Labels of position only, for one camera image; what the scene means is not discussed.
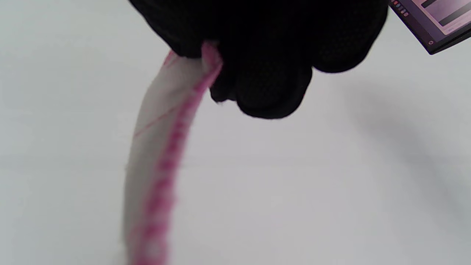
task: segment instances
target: screen display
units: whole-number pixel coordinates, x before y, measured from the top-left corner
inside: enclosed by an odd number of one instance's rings
[[[389,0],[430,54],[471,35],[471,0]]]

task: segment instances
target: white table surface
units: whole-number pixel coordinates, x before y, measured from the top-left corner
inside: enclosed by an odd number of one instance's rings
[[[118,265],[124,168],[166,45],[127,1],[0,4],[0,264]],[[471,263],[471,41],[392,12],[367,60],[281,121],[204,99],[172,264]]]

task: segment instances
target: gloved hand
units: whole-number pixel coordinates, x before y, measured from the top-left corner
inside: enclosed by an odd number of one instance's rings
[[[312,67],[337,73],[363,61],[388,11],[388,0],[130,1],[180,56],[218,41],[224,66],[211,97],[265,119],[298,108]]]

